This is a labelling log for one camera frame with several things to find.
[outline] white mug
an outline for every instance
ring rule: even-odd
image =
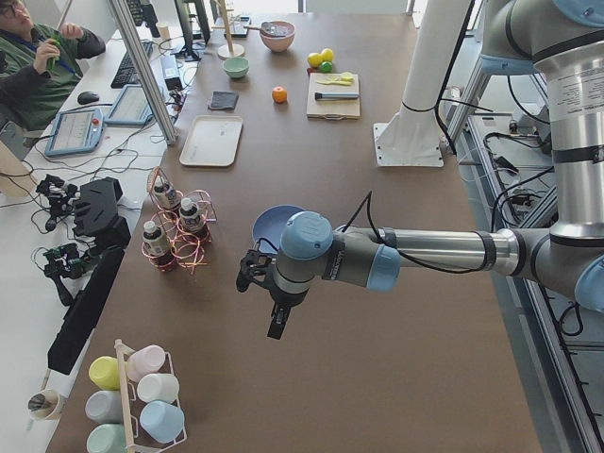
[[[137,386],[137,394],[145,403],[160,400],[173,403],[178,396],[180,385],[174,375],[167,373],[151,373],[141,379]]]

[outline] label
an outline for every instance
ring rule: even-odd
[[[604,67],[548,80],[547,97],[551,121],[604,111]]]
[[[167,210],[174,209],[176,206],[178,206],[178,203],[180,203],[180,200],[178,199],[178,193],[172,187],[169,188],[166,192],[156,193],[156,197],[158,198],[158,202],[161,207]]]
[[[323,280],[336,280],[340,274],[340,266],[345,257],[346,246],[344,241],[334,239],[329,250],[329,259],[321,278]]]
[[[144,245],[149,252],[149,255],[154,257],[161,257],[170,251],[170,244],[165,234],[162,234],[157,239],[144,238]]]
[[[196,233],[204,225],[201,216],[198,213],[192,215],[191,217],[181,215],[180,220],[182,221],[182,225],[185,227],[185,229],[191,233]]]

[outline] white tray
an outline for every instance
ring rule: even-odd
[[[180,153],[180,163],[194,167],[227,167],[235,161],[242,127],[240,116],[196,116]]]

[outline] small bottle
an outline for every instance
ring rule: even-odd
[[[201,240],[206,240],[210,236],[210,230],[206,219],[201,216],[197,203],[191,198],[184,197],[180,202],[180,222],[183,227]]]
[[[159,205],[165,210],[177,211],[180,208],[180,196],[169,182],[156,179],[153,193],[158,199]]]
[[[172,264],[176,260],[163,228],[156,225],[152,220],[145,222],[143,228],[144,247],[147,253],[151,255],[151,261],[163,270],[172,269]]]

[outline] green lime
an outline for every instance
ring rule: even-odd
[[[331,61],[324,61],[321,63],[321,66],[319,66],[319,71],[321,71],[322,73],[330,73],[332,69],[333,64],[331,63]]]

